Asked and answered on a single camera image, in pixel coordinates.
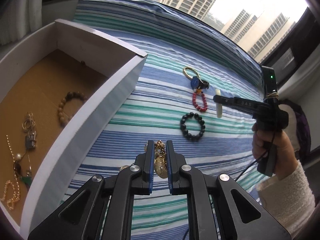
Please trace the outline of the white fleece sleeve forearm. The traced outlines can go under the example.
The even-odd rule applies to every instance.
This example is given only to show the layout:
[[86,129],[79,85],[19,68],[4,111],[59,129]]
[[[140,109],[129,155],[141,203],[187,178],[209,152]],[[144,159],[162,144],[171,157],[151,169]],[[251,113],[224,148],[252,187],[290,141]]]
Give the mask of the white fleece sleeve forearm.
[[315,197],[301,163],[286,178],[268,178],[257,185],[262,206],[295,237],[315,210]]

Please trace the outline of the person right hand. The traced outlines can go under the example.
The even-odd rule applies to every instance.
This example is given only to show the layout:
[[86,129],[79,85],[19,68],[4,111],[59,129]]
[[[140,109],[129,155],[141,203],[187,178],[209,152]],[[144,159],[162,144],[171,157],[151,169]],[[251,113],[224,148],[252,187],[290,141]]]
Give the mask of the person right hand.
[[[273,133],[258,129],[256,123],[252,126],[252,131],[254,133],[252,154],[255,159],[258,159],[265,152],[263,148],[264,142],[271,142]],[[291,141],[284,131],[275,134],[273,144],[277,147],[277,161],[274,167],[274,174],[278,180],[283,180],[296,170],[298,160],[295,157]]]

